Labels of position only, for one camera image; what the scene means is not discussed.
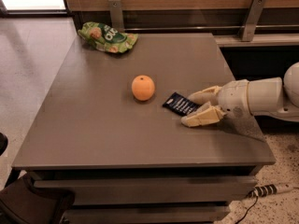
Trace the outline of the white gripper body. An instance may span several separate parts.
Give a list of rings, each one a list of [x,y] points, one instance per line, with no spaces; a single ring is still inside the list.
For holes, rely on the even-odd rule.
[[[218,104],[227,116],[250,116],[246,79],[225,84],[217,95]]]

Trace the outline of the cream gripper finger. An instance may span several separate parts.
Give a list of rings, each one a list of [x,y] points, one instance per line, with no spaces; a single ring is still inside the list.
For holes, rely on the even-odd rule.
[[[220,122],[224,116],[225,112],[218,105],[207,102],[183,117],[181,123],[187,127],[206,126]]]
[[[203,105],[207,102],[210,102],[212,105],[216,105],[218,103],[218,93],[220,90],[220,86],[212,86],[190,94],[188,99],[198,105]]]

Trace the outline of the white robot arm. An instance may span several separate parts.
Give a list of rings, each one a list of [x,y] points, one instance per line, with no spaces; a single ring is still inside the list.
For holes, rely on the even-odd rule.
[[[299,63],[288,68],[284,78],[272,77],[228,82],[192,93],[189,100],[200,105],[181,122],[187,127],[205,126],[222,119],[268,116],[299,121]]]

